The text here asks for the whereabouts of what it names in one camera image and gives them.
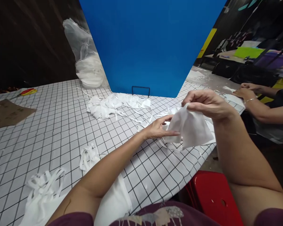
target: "scissors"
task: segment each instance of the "scissors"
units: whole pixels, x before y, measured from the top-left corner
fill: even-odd
[[[19,96],[26,96],[26,95],[34,94],[34,93],[36,93],[36,92],[37,92],[37,90],[34,89],[34,88],[27,89],[27,90],[22,91],[19,95],[15,96],[15,97],[13,97],[13,98],[11,98],[11,99],[17,98],[17,97],[19,97]]]

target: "plastic bag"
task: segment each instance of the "plastic bag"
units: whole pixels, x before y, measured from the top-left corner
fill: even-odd
[[[108,86],[108,80],[91,33],[72,19],[63,21],[65,36],[75,56],[76,75],[85,88]]]

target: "blue panel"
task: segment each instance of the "blue panel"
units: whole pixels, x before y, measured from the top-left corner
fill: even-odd
[[[80,3],[113,92],[176,97],[225,0]]]

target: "white grid table cover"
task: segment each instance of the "white grid table cover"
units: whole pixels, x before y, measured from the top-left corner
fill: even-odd
[[[88,99],[78,79],[35,87],[38,92],[12,100],[23,107],[37,109],[16,126],[0,128],[0,226],[18,226],[25,212],[30,188],[25,183],[33,174],[59,167],[67,170],[62,194],[82,177],[80,150],[94,143],[99,153],[109,153],[137,132],[138,123],[129,118],[111,117],[105,122],[86,112]],[[154,118],[167,108],[181,106],[190,90],[205,89],[184,82],[177,98],[150,96]],[[0,100],[11,99],[20,91],[0,94]],[[87,90],[91,95],[107,97],[110,88]],[[230,104],[242,113],[244,107]],[[143,121],[131,109],[120,111]],[[140,109],[147,117],[151,110]],[[200,169],[216,144],[188,148],[181,153],[163,148],[158,141],[147,140],[137,150],[122,175],[135,213],[156,202],[168,200],[182,189]]]

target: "red plastic stool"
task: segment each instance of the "red plastic stool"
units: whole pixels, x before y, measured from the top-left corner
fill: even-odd
[[[243,226],[224,174],[198,171],[187,184],[186,189],[195,209],[222,226]]]

